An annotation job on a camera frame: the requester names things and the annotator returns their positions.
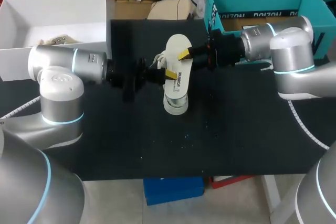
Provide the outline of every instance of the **white table leg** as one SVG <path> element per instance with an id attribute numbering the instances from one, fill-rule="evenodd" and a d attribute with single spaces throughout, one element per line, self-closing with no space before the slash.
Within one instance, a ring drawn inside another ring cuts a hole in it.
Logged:
<path id="1" fill-rule="evenodd" d="M 274 209 L 280 204 L 280 195 L 274 175 L 264 175 L 261 177 L 262 186 L 264 187 L 269 213 L 272 214 Z"/>
<path id="2" fill-rule="evenodd" d="M 271 213 L 271 224 L 285 224 L 295 212 L 295 196 L 299 183 L 295 183 L 286 193 L 280 204 Z"/>
<path id="3" fill-rule="evenodd" d="M 280 200 L 274 175 L 264 175 L 261 178 L 270 212 L 271 224 L 285 224 L 295 212 L 295 196 L 299 182 L 295 183 Z"/>

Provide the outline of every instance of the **gray robot arm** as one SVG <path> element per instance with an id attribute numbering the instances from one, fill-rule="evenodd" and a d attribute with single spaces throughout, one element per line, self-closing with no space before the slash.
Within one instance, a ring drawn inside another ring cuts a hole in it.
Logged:
<path id="1" fill-rule="evenodd" d="M 101 84 L 105 53 L 39 45 L 28 59 L 30 77 L 40 84 L 41 112 L 0 120 L 4 132 L 40 150 L 76 142 L 82 136 L 83 82 Z"/>
<path id="2" fill-rule="evenodd" d="M 48 67 L 41 70 L 38 81 L 41 112 L 2 119 L 3 131 L 40 150 L 76 142 L 82 136 L 84 115 L 81 79 L 66 68 Z"/>
<path id="3" fill-rule="evenodd" d="M 270 52 L 281 98 L 336 97 L 336 64 L 315 67 L 306 31 L 300 28 L 281 31 L 271 39 Z"/>
<path id="4" fill-rule="evenodd" d="M 248 28 L 240 37 L 211 31 L 209 41 L 201 47 L 188 48 L 179 60 L 194 58 L 196 68 L 225 67 L 241 58 L 256 61 L 272 58 L 278 93 L 286 100 L 336 97 L 336 64 L 315 67 L 311 43 L 313 29 L 306 17 Z M 197 62 L 196 56 L 207 59 Z"/>

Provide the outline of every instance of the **floor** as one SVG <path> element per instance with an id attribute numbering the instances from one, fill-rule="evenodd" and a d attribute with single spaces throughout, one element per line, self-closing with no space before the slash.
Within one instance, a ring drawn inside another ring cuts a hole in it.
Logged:
<path id="1" fill-rule="evenodd" d="M 280 196 L 303 175 L 277 175 Z M 206 187 L 203 196 L 147 206 L 141 179 L 85 182 L 92 206 L 92 224 L 269 224 L 260 177 L 219 189 Z M 297 224 L 293 215 L 287 224 Z"/>

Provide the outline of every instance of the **white cable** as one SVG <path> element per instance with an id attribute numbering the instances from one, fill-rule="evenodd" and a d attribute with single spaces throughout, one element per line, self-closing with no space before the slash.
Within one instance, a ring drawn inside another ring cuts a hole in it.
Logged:
<path id="1" fill-rule="evenodd" d="M 154 57 L 153 64 L 156 63 L 156 62 L 158 62 L 157 63 L 157 69 L 161 69 L 164 66 L 164 64 L 166 63 L 165 55 L 163 53 L 156 55 Z"/>
<path id="2" fill-rule="evenodd" d="M 319 141 L 313 134 L 311 134 L 311 132 L 306 128 L 306 126 L 303 124 L 303 122 L 301 121 L 298 113 L 296 113 L 296 110 L 294 108 L 294 105 L 292 103 L 292 101 L 288 100 L 287 101 L 289 104 L 289 107 L 296 119 L 296 121 L 299 123 L 299 125 L 301 126 L 301 128 L 304 130 L 304 132 L 318 145 L 320 145 L 322 148 L 329 150 L 329 146 L 326 146 L 325 144 L 323 144 L 321 141 Z"/>
<path id="3" fill-rule="evenodd" d="M 41 99 L 40 96 L 32 99 L 29 102 L 26 102 L 25 104 L 23 104 L 22 106 L 18 107 L 17 109 L 13 110 L 12 112 L 9 112 L 7 115 L 4 115 L 2 118 L 0 118 L 0 120 L 2 119 L 6 119 L 6 118 L 11 118 L 13 115 L 17 114 L 18 112 L 28 108 L 29 106 L 33 105 L 34 103 L 38 102 Z"/>

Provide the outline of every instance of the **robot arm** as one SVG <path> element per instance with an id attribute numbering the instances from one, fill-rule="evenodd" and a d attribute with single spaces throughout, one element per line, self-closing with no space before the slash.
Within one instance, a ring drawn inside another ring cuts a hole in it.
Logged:
<path id="1" fill-rule="evenodd" d="M 28 72 L 40 84 L 41 112 L 1 119 L 0 124 L 4 132 L 41 150 L 81 138 L 83 82 L 108 82 L 123 89 L 124 101 L 133 101 L 146 81 L 162 85 L 166 79 L 177 79 L 176 73 L 149 68 L 141 59 L 131 64 L 127 74 L 120 74 L 105 53 L 46 45 L 31 49 Z"/>
<path id="2" fill-rule="evenodd" d="M 336 64 L 315 67 L 312 41 L 309 20 L 298 16 L 243 30 L 238 38 L 214 30 L 206 45 L 188 48 L 178 58 L 184 60 L 206 53 L 207 59 L 198 62 L 197 67 L 213 70 L 217 66 L 234 65 L 241 58 L 256 61 L 271 57 L 281 98 L 336 97 Z"/>

